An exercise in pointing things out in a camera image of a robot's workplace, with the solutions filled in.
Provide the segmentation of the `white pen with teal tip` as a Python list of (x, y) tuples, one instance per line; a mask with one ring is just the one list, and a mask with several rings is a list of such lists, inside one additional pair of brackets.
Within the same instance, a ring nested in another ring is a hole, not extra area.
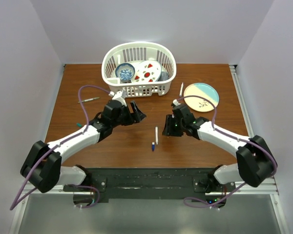
[(158, 126), (155, 127), (155, 143), (158, 145), (159, 138), (158, 138)]

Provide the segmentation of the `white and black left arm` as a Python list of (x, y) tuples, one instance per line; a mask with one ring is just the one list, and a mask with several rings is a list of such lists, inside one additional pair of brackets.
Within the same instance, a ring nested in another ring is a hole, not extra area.
[(56, 141), (33, 144), (21, 175), (40, 192), (46, 193), (56, 185), (75, 185), (80, 191), (91, 187), (91, 173), (82, 166), (64, 167), (68, 158), (112, 134), (115, 127), (141, 122), (146, 115), (132, 101), (110, 100), (103, 111), (78, 131)]

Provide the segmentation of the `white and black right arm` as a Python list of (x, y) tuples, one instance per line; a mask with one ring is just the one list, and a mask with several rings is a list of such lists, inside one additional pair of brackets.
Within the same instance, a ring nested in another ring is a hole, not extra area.
[(196, 118), (185, 104), (172, 105), (172, 114), (166, 116), (162, 134), (168, 137), (187, 135), (206, 141), (236, 158), (235, 164), (218, 165), (199, 182), (206, 193), (220, 191), (225, 184), (239, 181), (256, 188), (277, 170), (276, 160), (262, 137), (238, 135), (207, 118)]

